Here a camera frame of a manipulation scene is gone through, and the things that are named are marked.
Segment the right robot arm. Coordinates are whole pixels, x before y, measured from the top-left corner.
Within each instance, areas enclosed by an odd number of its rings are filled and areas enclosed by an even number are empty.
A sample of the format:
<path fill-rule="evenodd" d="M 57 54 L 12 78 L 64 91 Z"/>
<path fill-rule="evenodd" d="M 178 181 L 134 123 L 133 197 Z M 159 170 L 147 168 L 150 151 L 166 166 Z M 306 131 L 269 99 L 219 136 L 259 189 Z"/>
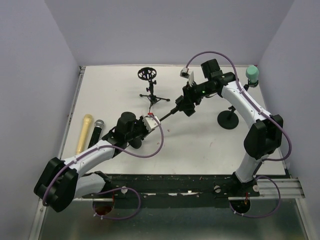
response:
<path fill-rule="evenodd" d="M 206 81 L 200 84 L 195 82 L 194 73 L 188 67 L 181 70 L 180 76 L 187 79 L 187 83 L 175 103 L 178 111 L 190 117 L 204 97 L 218 94 L 242 116 L 249 129 L 243 141 L 245 155 L 234 172 L 237 179 L 230 183 L 230 191 L 241 196 L 247 192 L 247 183 L 253 180 L 262 161 L 281 145 L 284 121 L 280 115 L 272 115 L 261 107 L 247 93 L 235 70 L 223 73 L 216 59 L 202 63 L 201 69 Z"/>

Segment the black silver-head microphone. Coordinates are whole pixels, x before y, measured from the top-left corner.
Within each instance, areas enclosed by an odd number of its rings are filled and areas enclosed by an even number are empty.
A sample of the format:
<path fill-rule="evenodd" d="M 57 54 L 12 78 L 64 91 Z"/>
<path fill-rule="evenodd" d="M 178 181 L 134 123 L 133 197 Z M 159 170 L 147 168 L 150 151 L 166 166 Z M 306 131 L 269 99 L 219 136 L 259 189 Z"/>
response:
<path fill-rule="evenodd" d="M 98 119 L 98 120 L 95 121 L 93 132 L 92 132 L 89 144 L 88 144 L 88 148 L 91 148 L 92 146 L 94 146 L 95 144 L 98 143 L 98 141 L 100 140 L 101 133 L 102 133 L 104 127 L 105 127 L 105 123 L 104 123 L 103 120 Z"/>

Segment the black round-base clip stand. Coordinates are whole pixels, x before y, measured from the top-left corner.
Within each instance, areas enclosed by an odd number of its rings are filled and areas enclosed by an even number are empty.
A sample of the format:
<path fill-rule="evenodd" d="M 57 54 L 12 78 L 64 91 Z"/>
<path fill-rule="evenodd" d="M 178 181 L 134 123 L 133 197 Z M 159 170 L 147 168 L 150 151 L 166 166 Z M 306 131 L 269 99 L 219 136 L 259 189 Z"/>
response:
<path fill-rule="evenodd" d="M 181 102 L 182 99 L 183 99 L 183 96 L 181 95 L 175 100 L 176 106 L 173 109 L 171 109 L 168 114 L 166 114 L 165 116 L 159 118 L 160 123 L 162 121 L 164 121 L 166 118 L 168 118 L 169 116 L 174 115 L 175 113 L 179 112 L 179 103 Z M 128 141 L 128 143 L 134 149 L 139 149 L 142 146 L 142 141 L 143 140 L 137 138 L 137 139 Z"/>

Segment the teal microphone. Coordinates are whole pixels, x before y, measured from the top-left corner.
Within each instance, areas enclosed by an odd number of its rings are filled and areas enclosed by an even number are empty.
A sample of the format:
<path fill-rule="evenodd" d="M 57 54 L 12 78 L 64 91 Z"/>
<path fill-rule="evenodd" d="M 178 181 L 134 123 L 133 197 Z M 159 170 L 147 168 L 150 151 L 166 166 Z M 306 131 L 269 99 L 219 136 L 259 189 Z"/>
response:
<path fill-rule="evenodd" d="M 260 72 L 255 65 L 249 65 L 246 68 L 245 75 L 249 86 L 256 87 L 259 84 L 259 74 Z"/>

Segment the beige microphone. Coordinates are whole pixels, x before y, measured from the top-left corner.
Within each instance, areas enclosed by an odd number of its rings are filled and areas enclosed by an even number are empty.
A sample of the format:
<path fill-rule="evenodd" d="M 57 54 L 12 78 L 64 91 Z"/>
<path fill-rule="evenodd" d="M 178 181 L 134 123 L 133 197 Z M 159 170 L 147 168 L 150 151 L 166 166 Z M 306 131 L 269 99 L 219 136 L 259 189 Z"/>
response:
<path fill-rule="evenodd" d="M 93 121 L 93 116 L 91 114 L 84 115 L 80 136 L 79 136 L 76 151 L 75 151 L 76 155 L 80 154 L 84 150 L 88 131 L 92 121 Z"/>

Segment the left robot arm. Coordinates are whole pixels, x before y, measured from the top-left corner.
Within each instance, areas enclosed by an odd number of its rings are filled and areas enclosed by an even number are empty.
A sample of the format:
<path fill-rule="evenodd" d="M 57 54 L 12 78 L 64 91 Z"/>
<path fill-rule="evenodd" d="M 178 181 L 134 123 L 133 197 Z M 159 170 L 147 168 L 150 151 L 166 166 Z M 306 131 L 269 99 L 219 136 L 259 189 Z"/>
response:
<path fill-rule="evenodd" d="M 151 113 L 136 118 L 132 112 L 123 112 L 116 126 L 87 150 L 69 158 L 49 160 L 33 192 L 42 200 L 43 206 L 51 207 L 57 213 L 76 198 L 90 194 L 107 197 L 116 190 L 111 178 L 92 169 L 121 153 L 142 159 L 155 156 L 158 149 L 151 154 L 140 155 L 126 148 L 140 148 L 143 138 L 160 126 L 159 119 Z"/>

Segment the black tripod shock-mount stand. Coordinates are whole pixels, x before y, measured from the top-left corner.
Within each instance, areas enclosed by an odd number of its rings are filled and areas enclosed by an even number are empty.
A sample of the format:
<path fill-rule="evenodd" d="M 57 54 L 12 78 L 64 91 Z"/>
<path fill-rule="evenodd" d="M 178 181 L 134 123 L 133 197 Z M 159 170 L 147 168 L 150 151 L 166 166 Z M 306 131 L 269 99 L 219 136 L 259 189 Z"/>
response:
<path fill-rule="evenodd" d="M 155 80 L 157 71 L 154 68 L 143 67 L 138 71 L 137 76 L 143 81 L 148 81 L 148 87 L 146 88 L 146 92 L 148 94 L 140 94 L 139 96 L 141 98 L 147 98 L 149 100 L 149 112 L 151 111 L 152 106 L 154 106 L 159 101 L 171 101 L 169 98 L 158 97 L 154 94 L 154 86 L 157 84 L 157 81 Z"/>

